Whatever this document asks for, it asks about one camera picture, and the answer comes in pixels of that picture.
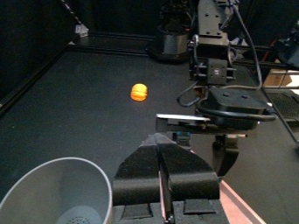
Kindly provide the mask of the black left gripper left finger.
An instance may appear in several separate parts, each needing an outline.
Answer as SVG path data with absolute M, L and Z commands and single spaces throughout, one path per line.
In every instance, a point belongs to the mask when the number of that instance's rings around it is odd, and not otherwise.
M 155 135 L 121 162 L 113 179 L 112 224 L 164 224 Z

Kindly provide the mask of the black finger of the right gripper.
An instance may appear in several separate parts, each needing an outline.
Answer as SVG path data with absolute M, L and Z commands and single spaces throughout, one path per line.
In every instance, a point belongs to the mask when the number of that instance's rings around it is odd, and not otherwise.
M 191 133 L 176 131 L 172 133 L 172 140 L 179 146 L 181 146 L 187 151 L 192 149 L 191 147 Z
M 212 168 L 224 177 L 239 157 L 239 140 L 235 137 L 215 136 L 212 143 Z

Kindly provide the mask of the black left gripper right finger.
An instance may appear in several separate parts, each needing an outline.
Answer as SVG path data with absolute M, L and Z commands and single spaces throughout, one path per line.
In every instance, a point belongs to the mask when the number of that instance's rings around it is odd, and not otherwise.
M 167 136 L 153 135 L 165 174 L 172 224 L 229 224 L 220 204 L 216 172 L 205 160 Z

